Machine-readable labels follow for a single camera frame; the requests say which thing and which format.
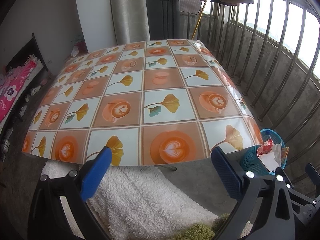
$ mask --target black cabinet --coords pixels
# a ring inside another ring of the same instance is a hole
[[[181,39],[180,1],[146,0],[151,40]]]

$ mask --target blue plastic basket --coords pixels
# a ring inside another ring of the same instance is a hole
[[[262,129],[261,131],[262,140],[266,141],[270,137],[273,140],[275,144],[282,143],[282,148],[285,147],[285,144],[281,137],[273,130],[270,129]],[[260,145],[252,146],[250,147],[247,152],[243,155],[240,165],[244,169],[244,171],[252,171],[254,174],[257,174],[258,176],[263,176],[267,174],[274,175],[274,172],[268,172],[268,170],[265,168],[265,166],[262,164],[260,159],[257,156],[257,149],[260,147]],[[284,160],[284,163],[281,165],[281,168],[284,169],[285,165],[287,163],[287,158]]]

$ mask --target bed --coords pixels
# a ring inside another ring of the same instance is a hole
[[[5,70],[7,72],[11,70],[13,75],[9,82],[0,86],[0,139],[2,139],[11,117],[16,116],[22,121],[19,109],[22,103],[25,103],[25,95],[33,86],[38,85],[35,83],[36,77],[44,71],[48,71],[34,33],[32,33],[32,39],[12,58]]]

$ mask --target orange square tile pattern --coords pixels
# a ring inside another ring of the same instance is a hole
[[[157,165],[262,143],[241,94],[192,40],[135,42],[69,60],[44,96],[23,151],[85,163],[107,146],[112,165]]]

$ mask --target red wrapper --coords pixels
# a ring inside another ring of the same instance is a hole
[[[257,149],[257,156],[269,153],[271,151],[271,147],[273,145],[275,145],[275,144],[274,144],[274,142],[273,142],[273,140],[271,138],[266,140],[265,142],[263,142],[263,146],[260,146]]]

